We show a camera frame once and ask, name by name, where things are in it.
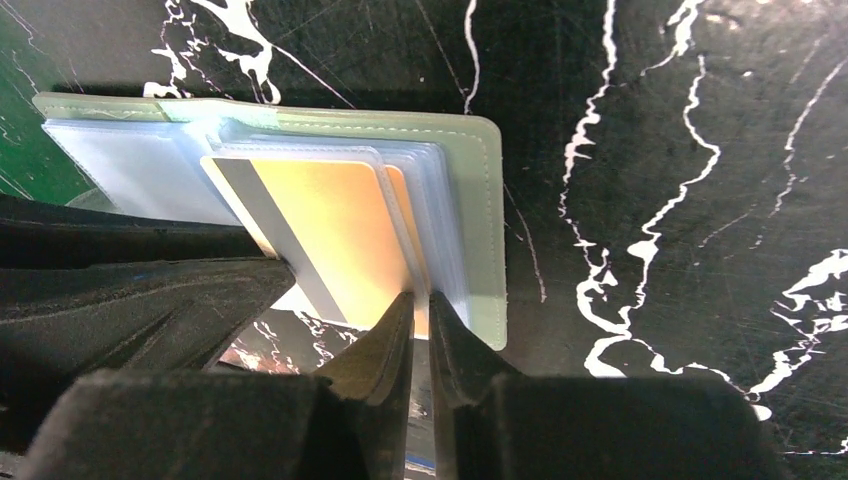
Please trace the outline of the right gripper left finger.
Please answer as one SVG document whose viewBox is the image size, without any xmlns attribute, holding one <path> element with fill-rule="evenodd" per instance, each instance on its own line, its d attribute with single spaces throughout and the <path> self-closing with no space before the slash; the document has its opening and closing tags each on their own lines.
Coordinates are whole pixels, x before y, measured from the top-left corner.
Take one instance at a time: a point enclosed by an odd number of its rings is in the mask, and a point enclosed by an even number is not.
<svg viewBox="0 0 848 480">
<path fill-rule="evenodd" d="M 414 298 L 310 375 L 102 370 L 39 428 L 21 479 L 400 479 Z"/>
</svg>

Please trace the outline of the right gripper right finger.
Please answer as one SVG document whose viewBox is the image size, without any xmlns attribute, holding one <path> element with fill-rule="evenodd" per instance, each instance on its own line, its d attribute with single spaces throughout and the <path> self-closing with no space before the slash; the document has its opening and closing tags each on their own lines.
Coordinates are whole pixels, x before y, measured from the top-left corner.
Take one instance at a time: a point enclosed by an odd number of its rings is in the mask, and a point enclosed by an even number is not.
<svg viewBox="0 0 848 480">
<path fill-rule="evenodd" d="M 753 408 L 710 379 L 526 375 L 429 299 L 441 479 L 784 479 Z"/>
</svg>

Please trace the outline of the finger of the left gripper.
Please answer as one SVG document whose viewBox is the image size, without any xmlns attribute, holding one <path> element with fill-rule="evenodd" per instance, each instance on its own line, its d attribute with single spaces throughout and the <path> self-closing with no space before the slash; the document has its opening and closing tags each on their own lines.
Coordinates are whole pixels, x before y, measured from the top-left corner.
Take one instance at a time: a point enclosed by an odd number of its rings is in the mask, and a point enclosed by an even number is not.
<svg viewBox="0 0 848 480">
<path fill-rule="evenodd" d="M 3 269 L 262 256 L 243 227 L 146 219 L 1 196 Z"/>
<path fill-rule="evenodd" d="M 27 448 L 99 369 L 205 369 L 294 283 L 281 261 L 189 260 L 1 273 L 1 447 Z"/>
</svg>

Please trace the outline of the gold credit card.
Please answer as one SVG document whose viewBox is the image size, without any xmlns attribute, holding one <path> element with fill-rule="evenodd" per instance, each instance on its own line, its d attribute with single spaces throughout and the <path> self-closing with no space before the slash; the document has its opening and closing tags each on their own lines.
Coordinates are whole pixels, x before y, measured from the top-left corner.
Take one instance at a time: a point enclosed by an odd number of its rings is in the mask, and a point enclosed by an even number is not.
<svg viewBox="0 0 848 480">
<path fill-rule="evenodd" d="M 260 249 L 286 260 L 323 320 L 370 329 L 402 292 L 429 329 L 423 248 L 402 170 L 370 148 L 208 155 L 201 166 Z"/>
</svg>

